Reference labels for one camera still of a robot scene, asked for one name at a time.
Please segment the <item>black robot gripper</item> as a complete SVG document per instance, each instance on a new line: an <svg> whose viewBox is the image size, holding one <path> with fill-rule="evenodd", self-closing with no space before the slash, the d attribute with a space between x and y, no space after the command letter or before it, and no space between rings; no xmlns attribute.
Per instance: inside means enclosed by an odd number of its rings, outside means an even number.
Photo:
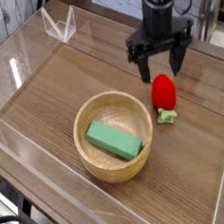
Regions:
<svg viewBox="0 0 224 224"><path fill-rule="evenodd" d="M174 76L182 68L187 46L192 43L192 25L194 21L190 18L172 18L172 28L165 30L160 36L155 36L146 31L146 25L142 23L133 34L127 37L128 62L138 64L140 76L144 83L150 84L150 69L148 68L148 57L170 49L169 64Z"/></svg>

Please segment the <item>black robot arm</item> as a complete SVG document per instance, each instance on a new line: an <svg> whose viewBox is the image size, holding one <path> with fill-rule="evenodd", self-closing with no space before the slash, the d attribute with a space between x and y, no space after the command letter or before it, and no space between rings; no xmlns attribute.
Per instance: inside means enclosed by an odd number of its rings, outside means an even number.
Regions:
<svg viewBox="0 0 224 224"><path fill-rule="evenodd" d="M189 0L188 7L180 12L181 15L190 10L192 1ZM182 68L188 45L192 43L191 29L194 21L174 16L174 4L175 0L142 0L142 23L125 41L128 62L138 66L144 83L151 82L149 57L168 50L169 65L174 76L177 76Z"/></svg>

